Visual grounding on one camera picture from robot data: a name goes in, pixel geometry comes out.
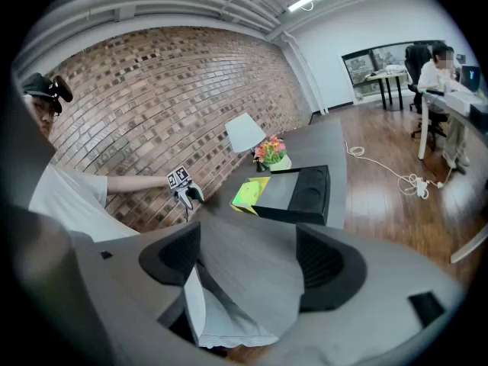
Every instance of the flower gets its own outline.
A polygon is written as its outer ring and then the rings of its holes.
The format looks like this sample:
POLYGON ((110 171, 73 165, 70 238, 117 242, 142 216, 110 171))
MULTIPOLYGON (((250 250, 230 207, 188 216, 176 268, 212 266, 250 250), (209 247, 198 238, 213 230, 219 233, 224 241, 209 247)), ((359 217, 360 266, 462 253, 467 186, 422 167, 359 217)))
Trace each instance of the flower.
POLYGON ((283 140, 272 135, 268 141, 264 141, 260 146, 255 147, 255 162, 274 164, 280 162, 286 154, 283 140))

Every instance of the white wall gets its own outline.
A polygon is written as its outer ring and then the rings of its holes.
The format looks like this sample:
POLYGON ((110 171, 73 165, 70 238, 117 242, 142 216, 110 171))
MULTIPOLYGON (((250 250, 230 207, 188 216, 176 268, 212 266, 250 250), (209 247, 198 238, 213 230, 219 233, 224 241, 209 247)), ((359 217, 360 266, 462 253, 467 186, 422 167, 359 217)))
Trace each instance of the white wall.
POLYGON ((285 58, 287 59, 288 63, 290 64, 291 68, 293 69, 295 76, 297 77, 298 82, 300 83, 300 87, 302 88, 303 95, 310 106, 310 110, 312 112, 319 111, 319 103, 313 94, 313 89, 308 82, 307 74, 303 71, 302 67, 300 66, 300 62, 298 61, 297 57, 295 56, 293 50, 289 45, 286 43, 280 44, 280 48, 283 51, 285 58))
POLYGON ((445 40, 477 65, 469 44, 435 0, 370 0, 326 14, 292 32, 320 86, 325 106, 355 101, 341 56, 389 43, 445 40))

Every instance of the person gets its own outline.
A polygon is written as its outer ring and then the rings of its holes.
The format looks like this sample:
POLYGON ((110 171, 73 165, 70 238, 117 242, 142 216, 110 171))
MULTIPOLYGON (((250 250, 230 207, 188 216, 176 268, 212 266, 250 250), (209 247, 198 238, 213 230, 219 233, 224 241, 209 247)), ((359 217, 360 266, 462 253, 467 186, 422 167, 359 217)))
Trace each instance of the person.
MULTIPOLYGON (((53 97, 53 83, 40 73, 22 84, 24 101, 40 132, 49 139, 54 117, 63 111, 53 97)), ((55 218, 68 230, 84 232, 95 242, 138 234, 105 211, 108 194, 167 188, 165 176, 101 176, 49 164, 30 200, 29 210, 55 218)))
MULTIPOLYGON (((47 139, 53 128, 53 118, 63 111, 52 88, 51 80, 40 73, 29 76, 22 84, 27 109, 47 139)), ((167 187, 166 177, 90 175, 49 164, 37 183, 28 209, 58 220, 67 230, 86 233, 95 242, 101 242, 139 234, 105 211, 107 194, 167 187)), ((192 271, 184 292, 192 319, 200 321, 202 310, 205 312, 204 327, 197 334, 200 347, 251 347, 270 345, 278 340, 247 316, 203 266, 199 267, 198 276, 195 269, 192 271)))
MULTIPOLYGON (((469 91, 459 84, 454 77, 454 49, 445 43, 436 43, 432 47, 432 59, 424 64, 420 72, 418 89, 434 89, 444 91, 445 87, 458 91, 469 91)), ((445 114, 445 111, 435 104, 423 104, 429 110, 437 114, 445 114)), ((449 167, 455 169, 457 164, 469 166, 470 160, 464 152, 466 148, 467 130, 465 126, 453 117, 448 120, 448 132, 446 134, 445 147, 442 157, 449 167)))

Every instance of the wooden floor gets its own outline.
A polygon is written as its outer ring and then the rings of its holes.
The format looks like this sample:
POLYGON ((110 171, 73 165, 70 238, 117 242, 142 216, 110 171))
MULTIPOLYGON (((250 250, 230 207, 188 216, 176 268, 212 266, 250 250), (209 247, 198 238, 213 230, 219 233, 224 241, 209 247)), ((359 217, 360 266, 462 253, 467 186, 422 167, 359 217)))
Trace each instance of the wooden floor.
MULTIPOLYGON (((340 118, 349 147, 363 146, 364 156, 375 159, 400 175, 415 173, 432 181, 444 181, 448 166, 441 149, 427 149, 424 162, 417 158, 419 115, 409 111, 384 111, 380 102, 350 106, 314 117, 313 123, 340 118)), ((488 192, 488 149, 470 136, 467 154, 471 166, 466 175, 453 173, 446 186, 429 186, 429 199, 407 197, 397 187, 397 177, 374 163, 347 156, 348 197, 345 230, 360 237, 386 239, 414 248, 441 266, 447 273, 469 286, 485 246, 451 265, 453 252, 472 239, 488 221, 485 208, 488 192)), ((227 359, 250 364, 266 347, 233 349, 227 359)))

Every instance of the white flower pot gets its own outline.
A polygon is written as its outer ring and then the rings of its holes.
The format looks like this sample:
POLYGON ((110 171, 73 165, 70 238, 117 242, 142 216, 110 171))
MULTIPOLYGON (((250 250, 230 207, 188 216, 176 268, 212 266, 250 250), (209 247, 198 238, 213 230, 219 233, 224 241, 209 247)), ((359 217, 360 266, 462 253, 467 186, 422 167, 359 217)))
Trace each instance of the white flower pot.
POLYGON ((283 159, 280 162, 276 162, 275 164, 267 164, 270 171, 283 171, 284 169, 291 168, 291 160, 288 155, 284 155, 283 159))

